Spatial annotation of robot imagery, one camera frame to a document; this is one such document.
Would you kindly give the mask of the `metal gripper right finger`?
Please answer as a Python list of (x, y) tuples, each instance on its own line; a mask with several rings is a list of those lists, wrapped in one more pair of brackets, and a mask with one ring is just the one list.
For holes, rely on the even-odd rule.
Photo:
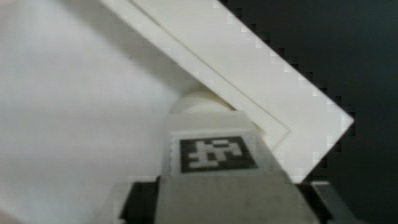
[(319, 224), (364, 224), (326, 181), (302, 182), (296, 188)]

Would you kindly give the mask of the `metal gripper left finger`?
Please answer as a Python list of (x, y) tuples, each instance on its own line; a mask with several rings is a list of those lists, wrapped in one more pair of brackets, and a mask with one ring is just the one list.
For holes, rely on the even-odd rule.
[(136, 178), (110, 193), (106, 224), (154, 224), (159, 177)]

